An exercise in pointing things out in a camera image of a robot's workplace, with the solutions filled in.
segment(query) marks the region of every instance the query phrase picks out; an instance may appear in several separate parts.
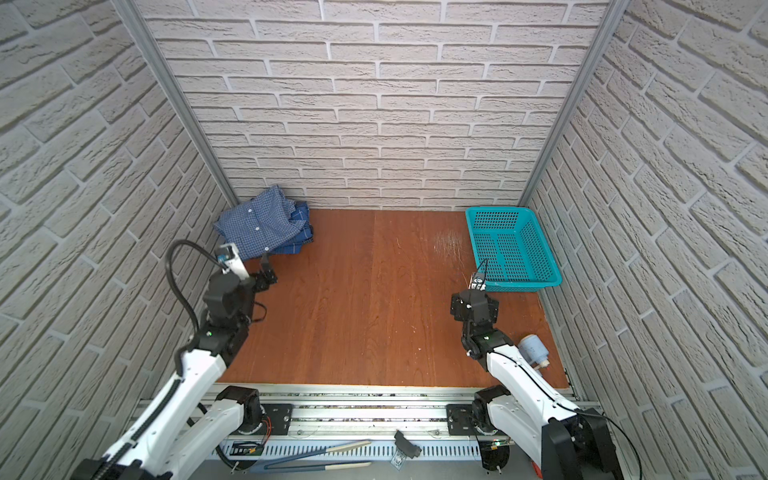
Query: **black cable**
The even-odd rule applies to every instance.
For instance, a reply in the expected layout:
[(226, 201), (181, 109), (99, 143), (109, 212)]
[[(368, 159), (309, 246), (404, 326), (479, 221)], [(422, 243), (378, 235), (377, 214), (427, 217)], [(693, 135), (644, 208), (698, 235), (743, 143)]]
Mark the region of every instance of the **black cable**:
[(480, 286), (480, 290), (482, 290), (482, 288), (485, 286), (485, 281), (488, 279), (488, 264), (489, 263), (490, 262), (488, 262), (488, 259), (486, 258), (485, 259), (485, 273), (483, 273), (483, 276), (482, 276), (482, 285)]
[[(265, 439), (265, 438), (266, 438), (266, 433), (265, 433), (264, 435), (262, 435), (262, 437), (261, 437), (261, 438), (262, 438), (262, 439)], [(234, 443), (232, 444), (232, 446), (233, 446), (234, 448), (236, 448), (236, 449), (241, 449), (241, 448), (242, 448), (242, 449), (254, 449), (254, 448), (256, 448), (256, 447), (260, 447), (260, 446), (262, 446), (263, 444), (264, 444), (264, 441), (263, 441), (263, 440), (262, 440), (261, 442), (245, 442), (245, 441), (239, 441), (239, 442), (234, 442)]]
[(198, 245), (197, 243), (187, 240), (185, 238), (176, 239), (173, 241), (173, 243), (170, 244), (168, 247), (168, 250), (165, 251), (165, 279), (168, 281), (168, 284), (170, 285), (170, 290), (174, 293), (176, 298), (179, 300), (179, 303), (181, 303), (182, 307), (187, 311), (187, 314), (190, 317), (190, 322), (192, 323), (192, 329), (196, 332), (199, 330), (199, 325), (197, 324), (197, 315), (195, 315), (194, 310), (192, 309), (192, 306), (187, 301), (186, 298), (184, 298), (184, 295), (182, 294), (181, 290), (179, 290), (179, 286), (176, 284), (176, 279), (174, 278), (174, 252), (178, 247), (181, 247), (182, 245), (187, 245), (188, 247), (192, 247), (200, 254), (208, 259), (210, 262), (222, 267), (226, 268), (224, 265), (219, 262), (219, 260), (208, 253), (203, 247)]
[(261, 303), (261, 302), (257, 302), (255, 299), (253, 300), (253, 305), (258, 305), (258, 306), (260, 306), (261, 308), (263, 308), (263, 309), (264, 309), (264, 314), (261, 316), (261, 318), (259, 318), (259, 319), (253, 319), (253, 323), (258, 323), (258, 322), (261, 322), (261, 321), (263, 321), (264, 319), (266, 319), (266, 305), (264, 305), (264, 304), (263, 304), (263, 303)]
[(488, 276), (488, 259), (487, 258), (483, 259), (483, 261), (480, 262), (480, 264), (478, 265), (478, 269), (475, 270), (475, 272), (472, 274), (472, 278), (474, 279), (475, 275), (480, 273), (480, 269), (482, 268), (483, 263), (485, 264), (485, 276), (483, 277), (482, 284), (485, 285), (485, 277)]
[(632, 448), (632, 453), (634, 453), (634, 457), (635, 457), (635, 459), (637, 460), (637, 467), (640, 469), (640, 471), (638, 472), (638, 479), (637, 479), (637, 480), (643, 480), (643, 464), (642, 464), (642, 463), (640, 463), (640, 454), (638, 454), (638, 453), (637, 453), (637, 449), (634, 447), (634, 443), (632, 443), (632, 440), (630, 440), (630, 438), (629, 438), (629, 435), (627, 435), (627, 433), (624, 431), (624, 429), (622, 429), (622, 428), (619, 426), (619, 424), (618, 424), (618, 423), (614, 422), (614, 420), (613, 420), (611, 417), (609, 417), (609, 416), (606, 416), (605, 414), (603, 414), (603, 415), (598, 415), (598, 414), (594, 414), (594, 413), (579, 412), (578, 410), (569, 409), (569, 408), (568, 408), (568, 407), (566, 407), (566, 406), (560, 405), (558, 402), (556, 402), (556, 401), (555, 401), (555, 400), (554, 400), (554, 399), (553, 399), (553, 398), (552, 398), (552, 397), (549, 395), (549, 393), (547, 393), (547, 391), (546, 391), (546, 390), (544, 390), (544, 388), (543, 388), (541, 385), (539, 385), (539, 384), (538, 384), (538, 382), (536, 382), (536, 380), (534, 380), (534, 378), (531, 376), (531, 374), (530, 374), (530, 373), (528, 373), (528, 372), (527, 372), (527, 371), (526, 371), (524, 368), (522, 368), (522, 367), (520, 366), (520, 364), (519, 364), (519, 363), (517, 363), (517, 362), (516, 362), (514, 359), (512, 359), (512, 358), (510, 358), (510, 357), (506, 356), (506, 355), (505, 355), (505, 354), (503, 354), (503, 353), (499, 353), (499, 352), (492, 352), (492, 353), (495, 353), (496, 355), (500, 355), (500, 356), (503, 356), (504, 358), (506, 358), (506, 359), (507, 359), (507, 360), (509, 360), (510, 362), (514, 363), (514, 364), (515, 364), (515, 366), (517, 366), (517, 367), (520, 367), (520, 370), (521, 370), (521, 371), (522, 371), (522, 372), (523, 372), (525, 375), (527, 375), (529, 379), (531, 379), (531, 381), (532, 381), (532, 382), (533, 382), (533, 383), (534, 383), (534, 384), (535, 384), (535, 385), (538, 387), (538, 389), (539, 389), (539, 390), (541, 390), (541, 393), (544, 393), (544, 394), (547, 396), (547, 398), (548, 398), (548, 399), (550, 399), (552, 402), (554, 402), (554, 403), (555, 403), (555, 405), (557, 405), (558, 407), (562, 408), (563, 410), (568, 410), (569, 412), (573, 412), (573, 413), (575, 413), (576, 415), (581, 415), (581, 416), (584, 416), (584, 417), (592, 417), (592, 418), (596, 418), (596, 419), (606, 419), (606, 420), (608, 420), (610, 423), (612, 423), (612, 424), (613, 424), (613, 426), (614, 426), (614, 427), (616, 427), (616, 428), (618, 429), (618, 431), (619, 431), (619, 432), (621, 432), (621, 434), (622, 434), (622, 435), (624, 435), (624, 437), (627, 439), (627, 442), (629, 442), (629, 446)]

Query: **metal track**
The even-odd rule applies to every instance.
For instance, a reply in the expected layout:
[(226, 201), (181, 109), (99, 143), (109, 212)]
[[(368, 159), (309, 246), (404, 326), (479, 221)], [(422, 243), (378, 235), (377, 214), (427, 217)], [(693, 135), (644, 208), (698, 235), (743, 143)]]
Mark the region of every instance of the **metal track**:
[[(216, 395), (230, 384), (215, 384), (202, 398), (210, 405)], [(479, 388), (391, 387), (391, 386), (324, 386), (234, 384), (258, 389), (261, 402), (293, 405), (288, 435), (273, 436), (278, 440), (312, 441), (392, 441), (396, 430), (412, 441), (466, 442), (475, 436), (448, 435), (445, 406), (449, 403), (472, 403)], [(560, 393), (575, 401), (571, 390)], [(596, 402), (576, 402), (579, 406), (599, 408)], [(137, 418), (149, 400), (139, 402), (133, 417)], [(195, 412), (193, 419), (199, 418)], [(230, 440), (253, 439), (231, 435)], [(500, 435), (480, 435), (480, 440), (506, 439)]]

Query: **wire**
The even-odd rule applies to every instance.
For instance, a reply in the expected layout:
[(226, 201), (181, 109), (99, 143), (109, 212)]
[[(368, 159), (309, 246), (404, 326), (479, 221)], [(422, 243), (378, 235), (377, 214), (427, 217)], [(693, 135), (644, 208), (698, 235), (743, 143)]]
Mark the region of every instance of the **wire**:
[(253, 323), (258, 323), (258, 322), (261, 322), (262, 320), (266, 319), (266, 305), (264, 305), (261, 302), (257, 302), (256, 300), (253, 301), (253, 305), (258, 305), (258, 306), (260, 306), (261, 308), (264, 309), (264, 314), (261, 316), (261, 318), (253, 319)]
[(506, 355), (505, 355), (505, 354), (503, 354), (503, 353), (499, 353), (499, 352), (492, 352), (492, 353), (495, 353), (496, 355), (500, 355), (500, 356), (503, 356), (503, 357), (504, 357), (504, 358), (506, 358), (507, 360), (509, 360), (509, 361), (511, 361), (512, 363), (514, 363), (514, 364), (515, 364), (515, 366), (517, 366), (517, 367), (520, 367), (520, 370), (521, 370), (521, 371), (522, 371), (522, 372), (523, 372), (525, 375), (527, 375), (529, 379), (531, 379), (531, 381), (532, 381), (532, 382), (533, 382), (533, 383), (534, 383), (534, 384), (535, 384), (535, 385), (538, 387), (538, 389), (539, 389), (539, 390), (541, 390), (541, 392), (542, 392), (542, 393), (544, 393), (544, 394), (547, 396), (547, 398), (548, 398), (548, 399), (550, 399), (552, 402), (554, 402), (554, 403), (555, 403), (555, 405), (557, 405), (557, 406), (558, 406), (558, 407), (560, 407), (561, 409), (563, 409), (563, 410), (568, 410), (569, 412), (573, 412), (573, 413), (575, 413), (576, 415), (581, 415), (581, 416), (583, 416), (583, 417), (592, 417), (592, 418), (597, 418), (597, 419), (606, 419), (606, 420), (608, 420), (610, 423), (612, 423), (612, 424), (613, 424), (613, 426), (614, 426), (614, 427), (616, 427), (616, 428), (618, 429), (618, 431), (619, 431), (619, 432), (621, 432), (621, 434), (622, 434), (622, 435), (624, 435), (624, 437), (627, 439), (627, 442), (629, 442), (629, 446), (630, 446), (630, 448), (632, 448), (632, 453), (634, 453), (634, 457), (635, 457), (635, 459), (637, 460), (637, 467), (639, 468), (639, 472), (638, 472), (638, 479), (637, 479), (637, 480), (643, 480), (643, 464), (640, 462), (640, 454), (638, 454), (638, 453), (637, 453), (637, 449), (635, 448), (635, 446), (634, 446), (634, 443), (632, 443), (632, 440), (629, 438), (629, 435), (627, 435), (627, 433), (624, 431), (624, 429), (622, 429), (622, 428), (619, 426), (619, 424), (618, 424), (618, 423), (616, 423), (616, 422), (615, 422), (615, 421), (614, 421), (614, 420), (613, 420), (611, 417), (609, 417), (609, 416), (606, 416), (605, 414), (603, 414), (603, 415), (598, 415), (598, 414), (595, 414), (595, 413), (586, 413), (586, 412), (580, 412), (580, 411), (578, 411), (578, 410), (569, 409), (568, 407), (561, 405), (560, 403), (558, 403), (557, 401), (555, 401), (555, 400), (554, 400), (554, 399), (553, 399), (553, 398), (552, 398), (552, 397), (549, 395), (549, 393), (547, 393), (547, 391), (546, 391), (546, 390), (544, 390), (544, 387), (542, 387), (541, 385), (539, 385), (539, 384), (538, 384), (538, 382), (536, 382), (536, 380), (534, 380), (534, 378), (531, 376), (531, 374), (530, 374), (530, 373), (528, 373), (528, 372), (526, 372), (526, 371), (525, 371), (525, 369), (524, 369), (524, 368), (522, 368), (522, 367), (520, 366), (520, 364), (519, 364), (519, 363), (517, 363), (517, 362), (516, 362), (514, 359), (512, 359), (512, 358), (510, 358), (510, 357), (506, 356)]
[(211, 263), (214, 263), (222, 268), (226, 267), (222, 265), (216, 257), (208, 253), (203, 247), (185, 238), (174, 240), (173, 243), (171, 243), (168, 247), (168, 250), (165, 250), (165, 279), (170, 285), (170, 290), (174, 293), (177, 300), (179, 300), (179, 303), (181, 303), (182, 307), (184, 307), (184, 309), (187, 311), (187, 314), (190, 317), (190, 323), (192, 323), (192, 329), (197, 332), (200, 329), (200, 326), (197, 323), (197, 315), (195, 315), (192, 306), (187, 301), (187, 299), (184, 298), (181, 290), (179, 290), (179, 286), (176, 284), (176, 279), (174, 278), (174, 252), (178, 247), (181, 247), (182, 245), (194, 248)]
[(266, 445), (266, 443), (270, 440), (270, 437), (272, 436), (272, 419), (270, 417), (266, 418), (266, 439), (262, 439), (261, 445)]
[(488, 279), (488, 259), (485, 259), (485, 272), (482, 274), (482, 285), (480, 286), (480, 290), (483, 290), (483, 287), (485, 286), (485, 281)]
[(485, 273), (484, 273), (483, 280), (482, 280), (482, 284), (484, 286), (485, 285), (485, 277), (488, 276), (488, 259), (487, 258), (483, 259), (483, 261), (480, 262), (480, 264), (478, 265), (478, 269), (475, 270), (475, 273), (472, 274), (472, 278), (474, 279), (475, 275), (480, 273), (480, 269), (482, 268), (483, 263), (485, 264)]

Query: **black bracket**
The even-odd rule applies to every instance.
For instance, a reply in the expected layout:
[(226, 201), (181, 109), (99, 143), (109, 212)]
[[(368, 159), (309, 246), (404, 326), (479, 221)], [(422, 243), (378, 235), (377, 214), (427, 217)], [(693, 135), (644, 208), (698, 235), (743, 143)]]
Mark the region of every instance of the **black bracket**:
[(262, 403), (266, 416), (272, 422), (272, 435), (288, 435), (293, 405), (290, 403)]
[(270, 258), (266, 253), (261, 256), (260, 266), (261, 271), (250, 274), (255, 282), (253, 285), (253, 291), (255, 293), (268, 290), (270, 285), (277, 283), (277, 275), (275, 274), (275, 270), (272, 268), (272, 263), (270, 263)]
[(580, 415), (581, 440), (585, 445), (585, 459), (603, 472), (613, 472), (615, 478), (622, 478), (621, 467), (616, 456), (616, 445), (608, 431), (608, 421), (599, 417), (595, 409), (584, 410)]
[(541, 427), (541, 474), (544, 480), (583, 480), (571, 433), (554, 418)]
[(448, 416), (449, 435), (474, 435), (475, 417), (472, 414), (472, 406), (466, 403), (451, 403), (445, 407)]
[(478, 442), (480, 446), (480, 459), (482, 467), (490, 472), (502, 472), (509, 461), (509, 445), (496, 448), (491, 447), (490, 442)]
[(408, 458), (418, 457), (422, 454), (422, 448), (413, 445), (399, 430), (395, 432), (395, 447), (406, 454)]

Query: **black mounting plate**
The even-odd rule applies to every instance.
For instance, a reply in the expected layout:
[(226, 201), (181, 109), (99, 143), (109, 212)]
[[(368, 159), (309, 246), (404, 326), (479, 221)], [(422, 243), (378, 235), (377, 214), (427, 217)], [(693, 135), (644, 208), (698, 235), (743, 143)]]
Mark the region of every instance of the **black mounting plate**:
[(472, 416), (472, 405), (468, 403), (450, 403), (445, 406), (448, 419), (449, 435), (475, 435), (475, 417)]
[(261, 405), (272, 422), (272, 435), (288, 435), (293, 405), (290, 403), (262, 403)]

